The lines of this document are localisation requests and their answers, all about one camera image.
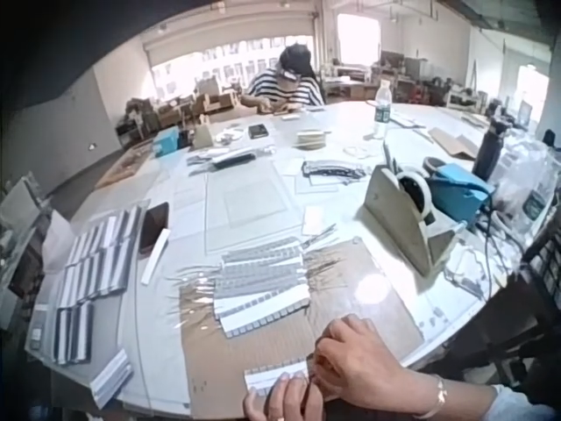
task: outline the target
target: white table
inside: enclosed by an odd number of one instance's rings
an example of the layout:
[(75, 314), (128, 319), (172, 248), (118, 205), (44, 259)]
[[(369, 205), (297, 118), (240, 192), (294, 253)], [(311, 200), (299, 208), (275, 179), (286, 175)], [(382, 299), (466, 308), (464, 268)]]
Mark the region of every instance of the white table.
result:
[[(484, 134), (449, 111), (406, 104), (396, 104), (394, 109), (426, 125), (428, 129), (439, 126), (454, 136), (463, 134), (476, 145), (480, 143)], [(382, 162), (381, 142), (363, 140), (363, 137), (372, 131), (373, 120), (374, 108), (366, 103), (338, 103), (325, 107), (323, 112), (310, 113), (301, 120), (295, 120), (300, 123), (284, 122), (279, 117), (253, 116), (214, 124), (211, 131), (217, 134), (232, 123), (241, 127), (263, 123), (270, 133), (268, 138), (251, 141), (245, 132), (245, 136), (232, 146), (247, 143), (266, 145), (274, 141), (277, 152), (270, 157), (260, 157), (259, 160), (271, 161), (282, 174), (287, 164), (295, 158), (358, 161), (344, 152), (344, 149), (350, 146), (363, 148), (372, 155), (360, 160), (362, 163), (374, 166)], [(330, 132), (327, 135), (327, 146), (308, 152), (290, 147), (294, 142), (295, 127), (298, 125), (301, 125), (301, 128)], [(426, 156), (435, 156), (448, 162), (457, 161), (439, 145), (431, 143), (412, 130), (398, 128), (397, 125), (390, 125), (387, 143), (401, 165), (421, 166)], [(125, 406), (176, 416), (189, 414), (188, 381), (181, 348), (178, 285), (166, 278), (188, 265), (216, 263), (224, 251), (205, 253), (204, 227), (205, 223), (212, 224), (211, 221), (205, 222), (207, 175), (189, 176), (193, 168), (187, 166), (186, 159), (190, 154), (179, 151), (147, 161), (131, 179), (92, 193), (72, 221), (73, 225), (81, 225), (105, 211), (142, 199), (150, 199), (151, 206), (163, 202), (170, 203), (172, 234), (169, 244), (148, 286), (139, 284), (146, 260), (138, 264), (138, 281), (134, 286), (136, 288), (130, 286), (124, 294), (117, 341), (129, 355), (135, 373), (119, 395), (119, 399)], [(363, 222), (355, 218), (364, 201), (367, 182), (339, 186), (338, 192), (297, 195), (293, 177), (280, 177), (296, 206), (295, 211), (298, 212), (299, 218), (302, 217), (305, 206), (322, 206), (324, 223), (337, 223), (336, 237), (340, 240), (357, 235), (362, 237), (374, 258), (386, 271), (424, 337), (423, 345), (403, 360), (402, 364), (411, 365), (427, 357), (456, 334), (483, 307), (483, 302), (462, 289), (455, 288), (443, 276), (439, 276), (432, 285), (415, 285), (411, 269), (385, 249)], [(296, 226), (275, 235), (255, 239), (246, 245), (287, 235), (301, 236), (301, 230), (300, 226)], [(497, 285), (494, 284), (494, 293), (497, 289)]]

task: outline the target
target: sleeve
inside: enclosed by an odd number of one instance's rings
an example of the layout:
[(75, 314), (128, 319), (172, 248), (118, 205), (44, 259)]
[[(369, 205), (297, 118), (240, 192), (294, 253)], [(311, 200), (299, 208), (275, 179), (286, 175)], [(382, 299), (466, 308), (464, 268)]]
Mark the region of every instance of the sleeve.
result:
[(322, 98), (321, 90), (315, 79), (309, 82), (309, 104), (310, 105), (325, 105)]
[(261, 73), (253, 78), (249, 87), (245, 91), (246, 95), (259, 96), (259, 92), (261, 91), (261, 81), (263, 80), (264, 75), (265, 74)]
[(483, 417), (483, 421), (549, 421), (557, 419), (555, 410), (545, 405), (533, 405), (528, 398), (512, 389), (498, 385), (491, 408)]

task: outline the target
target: bracelet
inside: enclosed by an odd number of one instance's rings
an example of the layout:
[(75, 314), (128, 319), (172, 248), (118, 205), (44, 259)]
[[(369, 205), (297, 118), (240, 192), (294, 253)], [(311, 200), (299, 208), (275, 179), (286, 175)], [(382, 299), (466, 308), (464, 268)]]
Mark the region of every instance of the bracelet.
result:
[(429, 419), (434, 417), (440, 410), (443, 408), (444, 404), (446, 403), (446, 397), (448, 396), (448, 390), (444, 386), (444, 379), (439, 375), (434, 375), (438, 379), (438, 395), (437, 395), (437, 403), (435, 404), (434, 408), (427, 412), (420, 417), (414, 417), (417, 419)]

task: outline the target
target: large window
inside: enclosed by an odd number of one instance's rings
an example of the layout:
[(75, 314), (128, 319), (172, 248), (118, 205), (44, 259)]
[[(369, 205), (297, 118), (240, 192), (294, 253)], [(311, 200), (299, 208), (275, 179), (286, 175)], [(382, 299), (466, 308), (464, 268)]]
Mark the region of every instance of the large window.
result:
[(285, 46), (295, 43), (307, 45), (313, 55), (313, 37), (295, 35), (215, 46), (154, 66), (152, 71), (158, 98), (167, 100), (191, 95), (197, 81), (212, 76), (223, 87), (239, 82), (246, 88), (259, 72), (274, 67)]
[(549, 83), (550, 78), (539, 73), (535, 67), (520, 66), (513, 108), (518, 110), (521, 102), (525, 101), (533, 107), (531, 119), (540, 121)]
[(380, 23), (376, 19), (339, 14), (337, 35), (344, 64), (372, 66), (380, 59)]

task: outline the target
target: smartphone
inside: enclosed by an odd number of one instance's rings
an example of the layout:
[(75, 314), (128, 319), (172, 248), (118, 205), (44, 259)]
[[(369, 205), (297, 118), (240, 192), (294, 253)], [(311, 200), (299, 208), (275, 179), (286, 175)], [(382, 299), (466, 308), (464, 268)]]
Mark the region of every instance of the smartphone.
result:
[(142, 231), (140, 232), (140, 254), (152, 252), (161, 230), (167, 228), (169, 219), (169, 203), (164, 202), (146, 211)]
[(249, 139), (266, 138), (269, 135), (265, 125), (250, 125), (248, 130)]

